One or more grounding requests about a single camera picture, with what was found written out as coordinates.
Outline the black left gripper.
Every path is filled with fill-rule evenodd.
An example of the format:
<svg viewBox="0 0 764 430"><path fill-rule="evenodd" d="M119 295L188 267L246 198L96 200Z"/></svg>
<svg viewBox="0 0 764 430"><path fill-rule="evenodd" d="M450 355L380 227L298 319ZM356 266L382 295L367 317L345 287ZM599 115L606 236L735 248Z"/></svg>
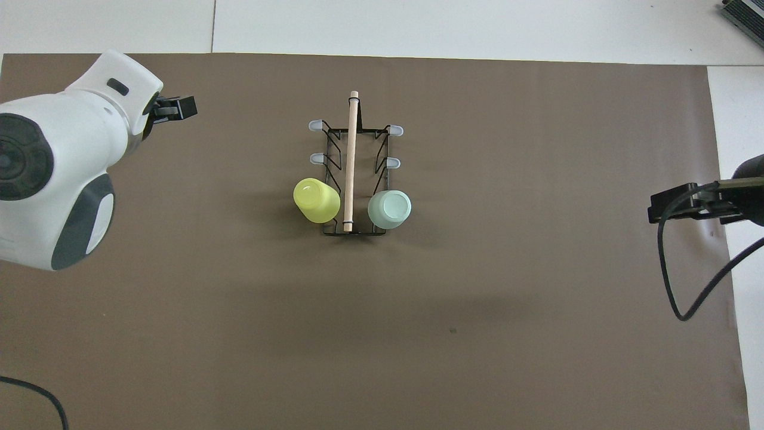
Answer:
<svg viewBox="0 0 764 430"><path fill-rule="evenodd" d="M156 94L147 108L148 116L142 134L142 141L150 136L157 119L159 123L182 121L196 115L198 112L194 96L164 97Z"/></svg>

